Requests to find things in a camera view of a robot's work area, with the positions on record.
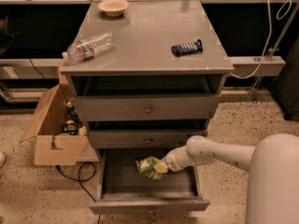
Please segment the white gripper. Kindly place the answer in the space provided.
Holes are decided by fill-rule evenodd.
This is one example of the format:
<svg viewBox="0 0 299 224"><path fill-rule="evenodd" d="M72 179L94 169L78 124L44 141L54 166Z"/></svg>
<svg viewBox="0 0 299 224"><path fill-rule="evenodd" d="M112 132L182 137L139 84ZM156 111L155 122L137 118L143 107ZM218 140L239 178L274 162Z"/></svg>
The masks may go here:
<svg viewBox="0 0 299 224"><path fill-rule="evenodd" d="M165 155L163 161L154 165L156 173L166 174L168 169L172 172L178 172L194 166L194 157L189 154L186 147L178 147L171 150Z"/></svg>

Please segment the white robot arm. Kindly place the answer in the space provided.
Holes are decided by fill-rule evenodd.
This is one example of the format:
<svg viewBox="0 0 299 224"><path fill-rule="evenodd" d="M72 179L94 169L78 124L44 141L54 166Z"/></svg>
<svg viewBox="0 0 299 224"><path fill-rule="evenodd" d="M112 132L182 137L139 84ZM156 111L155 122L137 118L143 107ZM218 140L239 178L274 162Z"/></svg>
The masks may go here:
<svg viewBox="0 0 299 224"><path fill-rule="evenodd" d="M256 146L217 143L195 135L154 166L178 172L211 160L249 173L246 224L299 224L299 137L276 133Z"/></svg>

